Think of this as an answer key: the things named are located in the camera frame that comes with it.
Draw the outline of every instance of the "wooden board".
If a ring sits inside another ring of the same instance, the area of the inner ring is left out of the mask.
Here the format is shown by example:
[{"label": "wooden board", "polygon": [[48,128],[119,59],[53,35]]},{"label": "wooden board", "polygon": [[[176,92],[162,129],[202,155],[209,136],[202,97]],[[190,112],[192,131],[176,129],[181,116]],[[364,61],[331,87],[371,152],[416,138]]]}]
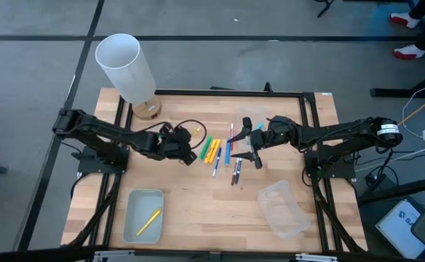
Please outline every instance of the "wooden board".
[{"label": "wooden board", "polygon": [[[319,121],[322,126],[337,124],[337,113],[331,94],[316,93]],[[265,111],[267,117],[283,115],[301,123],[299,102],[296,98],[239,98],[218,96],[160,95],[161,114],[150,121],[134,118],[132,130],[139,130],[161,121],[172,125],[196,119],[207,127],[207,134],[223,140],[230,136],[230,123],[241,128],[237,118],[249,114],[253,120],[256,111]],[[113,122],[119,94],[115,89],[103,88],[95,115]],[[198,124],[185,124],[194,132]],[[191,145],[200,141],[203,132],[193,135]],[[201,151],[202,146],[194,151]],[[234,153],[240,152],[235,146]],[[231,186],[233,164],[226,166],[221,158],[216,178],[213,165],[199,159],[190,167],[178,161],[156,162],[131,152],[127,173],[122,176],[114,216],[110,247],[128,247],[163,250],[228,250],[263,252],[321,252],[312,190],[301,182],[303,156],[291,146],[278,146],[260,151],[263,169],[243,161],[238,186]],[[289,240],[276,237],[261,212],[258,192],[280,180],[290,184],[290,190],[300,208],[311,221],[311,226]],[[95,211],[101,175],[89,175],[75,188],[62,243],[73,240]],[[346,230],[363,248],[367,248],[357,201],[352,187],[345,180],[332,179],[333,195],[338,217]],[[164,223],[162,237],[154,245],[132,245],[122,239],[125,210],[129,193],[137,188],[158,188],[164,192]],[[102,242],[106,218],[100,224],[97,243]],[[326,219],[330,246],[333,238]]]}]

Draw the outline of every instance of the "gray tray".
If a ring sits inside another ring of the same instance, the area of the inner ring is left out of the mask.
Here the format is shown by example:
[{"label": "gray tray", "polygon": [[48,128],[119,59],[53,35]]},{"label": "gray tray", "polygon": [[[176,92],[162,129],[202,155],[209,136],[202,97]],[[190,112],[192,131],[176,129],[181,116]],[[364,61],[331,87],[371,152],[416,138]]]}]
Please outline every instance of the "gray tray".
[{"label": "gray tray", "polygon": [[[138,231],[157,209],[161,214],[137,237]],[[136,189],[128,196],[123,239],[126,243],[154,244],[161,238],[164,194],[158,189]]]}]

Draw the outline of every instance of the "white cylinder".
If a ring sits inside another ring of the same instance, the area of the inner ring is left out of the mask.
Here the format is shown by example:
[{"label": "white cylinder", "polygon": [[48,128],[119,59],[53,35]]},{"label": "white cylinder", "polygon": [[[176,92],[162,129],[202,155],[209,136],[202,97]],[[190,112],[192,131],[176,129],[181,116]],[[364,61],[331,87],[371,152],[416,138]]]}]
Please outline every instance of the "white cylinder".
[{"label": "white cylinder", "polygon": [[154,95],[156,83],[135,37],[125,33],[109,36],[99,43],[95,56],[127,102],[145,103]]}]

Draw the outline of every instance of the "blue pen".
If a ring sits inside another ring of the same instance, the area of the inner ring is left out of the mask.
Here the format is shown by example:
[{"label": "blue pen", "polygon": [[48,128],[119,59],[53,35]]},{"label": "blue pen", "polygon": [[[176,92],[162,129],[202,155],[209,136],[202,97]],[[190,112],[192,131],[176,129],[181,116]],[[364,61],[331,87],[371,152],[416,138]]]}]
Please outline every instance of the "blue pen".
[{"label": "blue pen", "polygon": [[230,162],[230,143],[227,143],[226,149],[226,165],[229,165]]},{"label": "blue pen", "polygon": [[235,184],[237,185],[239,183],[239,176],[242,171],[242,158],[239,158],[239,164],[237,165],[237,175],[235,177]]},{"label": "blue pen", "polygon": [[222,148],[219,148],[218,157],[215,159],[214,171],[212,172],[212,176],[215,176],[218,171],[219,159],[221,158]]}]

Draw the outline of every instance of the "yellow pencil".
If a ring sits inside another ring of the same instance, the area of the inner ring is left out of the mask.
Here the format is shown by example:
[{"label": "yellow pencil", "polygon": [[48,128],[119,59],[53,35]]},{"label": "yellow pencil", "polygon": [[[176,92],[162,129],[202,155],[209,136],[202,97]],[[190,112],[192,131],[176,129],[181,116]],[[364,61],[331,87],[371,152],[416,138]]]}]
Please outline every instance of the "yellow pencil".
[{"label": "yellow pencil", "polygon": [[209,158],[208,163],[212,164],[214,162],[215,155],[218,154],[219,147],[221,147],[221,139],[218,139],[218,141],[216,142],[216,144],[214,146],[214,151],[212,152],[211,157]]},{"label": "yellow pencil", "polygon": [[137,237],[139,237],[141,235],[141,233],[143,233],[143,231],[145,231],[145,229],[149,226],[149,224],[151,224],[154,219],[157,218],[157,216],[161,213],[161,209],[156,210],[156,212],[154,212],[154,214],[151,216],[151,218],[149,218],[148,222],[146,222],[145,226],[143,226],[140,231],[137,233]]},{"label": "yellow pencil", "polygon": [[213,154],[214,148],[215,148],[215,144],[218,142],[217,139],[213,139],[212,143],[211,143],[211,147],[210,150],[207,152],[206,157],[204,158],[204,163],[209,164],[210,162],[210,157]]}]

